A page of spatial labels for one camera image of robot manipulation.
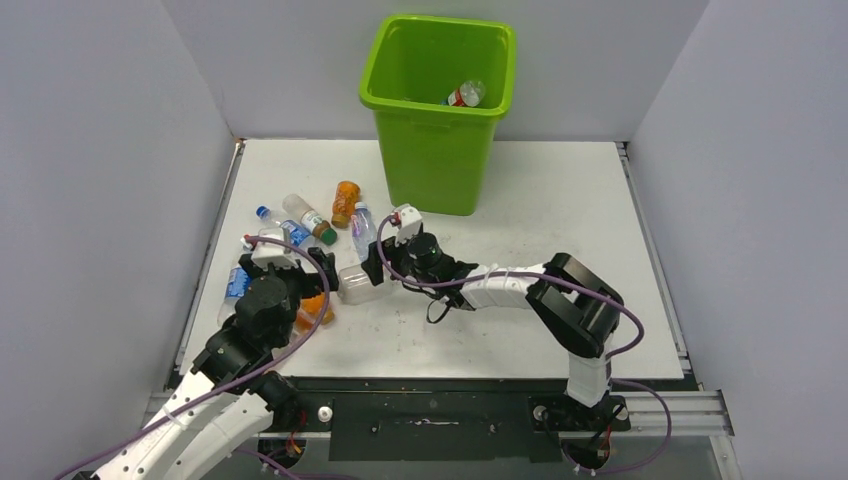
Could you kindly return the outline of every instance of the gray wall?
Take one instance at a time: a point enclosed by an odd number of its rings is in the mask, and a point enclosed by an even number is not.
[[[135,431],[232,139],[157,0],[0,9],[0,478]]]
[[[511,139],[629,139],[708,0],[163,0],[237,135],[373,138],[357,91],[392,13],[511,24]]]
[[[713,0],[630,154],[747,479],[845,478],[848,3]]]

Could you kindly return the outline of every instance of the screw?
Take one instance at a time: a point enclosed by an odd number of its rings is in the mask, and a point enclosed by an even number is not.
[[[318,409],[318,420],[321,423],[327,423],[333,419],[333,409],[327,406],[323,406]]]
[[[544,422],[545,421],[545,412],[547,410],[548,409],[545,408],[544,405],[537,405],[536,408],[533,409],[533,418],[535,418],[536,420],[538,420],[540,422]]]

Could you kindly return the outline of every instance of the orange bottle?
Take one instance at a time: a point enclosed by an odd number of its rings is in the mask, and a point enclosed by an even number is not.
[[[359,185],[353,182],[339,182],[336,199],[333,200],[333,218],[330,220],[338,228],[347,228],[353,209],[359,200]]]
[[[315,318],[318,316],[318,312],[321,311],[321,305],[324,304],[324,294],[319,293],[312,298],[304,298],[300,301],[300,309],[297,311],[297,318],[294,321],[295,328],[299,332],[305,332],[312,328],[312,325],[315,324]],[[321,321],[321,325],[326,325],[332,322],[336,318],[336,314],[333,313],[332,308],[327,308],[327,313],[324,314],[324,320]]]

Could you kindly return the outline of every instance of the white table surface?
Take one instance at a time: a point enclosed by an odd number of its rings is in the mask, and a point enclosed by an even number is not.
[[[376,141],[249,140],[226,211],[181,371],[217,330],[216,318],[239,238],[262,223],[258,205],[281,209],[298,193],[325,218],[336,185],[362,188],[375,222],[387,215]],[[630,191],[613,143],[496,142],[477,212],[424,214],[445,253],[466,262],[529,266],[572,254],[615,288],[645,325],[645,338],[613,361],[620,378],[682,378],[680,362]],[[358,263],[349,230],[329,248],[342,269]],[[565,378],[568,355],[528,310],[451,311],[424,320],[429,299],[396,286],[384,299],[341,304],[279,369],[285,375],[417,378]],[[636,334],[622,315],[614,344]]]

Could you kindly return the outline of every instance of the red label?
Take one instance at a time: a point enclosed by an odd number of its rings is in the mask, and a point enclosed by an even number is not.
[[[463,100],[462,100],[462,94],[461,94],[461,93],[459,93],[459,89],[458,89],[458,88],[456,89],[456,91],[454,92],[454,94],[456,95],[456,101],[453,103],[453,106],[454,106],[454,107],[464,107],[464,106],[465,106],[465,101],[463,101]]]

